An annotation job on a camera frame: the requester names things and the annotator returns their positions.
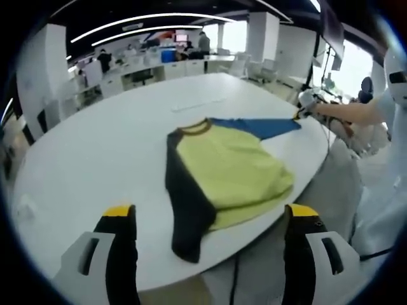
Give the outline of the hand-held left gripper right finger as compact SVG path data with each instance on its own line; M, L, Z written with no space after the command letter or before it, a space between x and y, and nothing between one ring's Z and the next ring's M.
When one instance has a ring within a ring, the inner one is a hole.
M358 253L319 214L299 204L285 207L283 304L346 304L361 282Z

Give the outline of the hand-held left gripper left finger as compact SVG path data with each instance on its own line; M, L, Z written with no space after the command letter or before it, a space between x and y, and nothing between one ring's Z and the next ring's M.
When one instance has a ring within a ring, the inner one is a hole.
M62 255L53 284L71 304L139 304L134 205L108 208Z

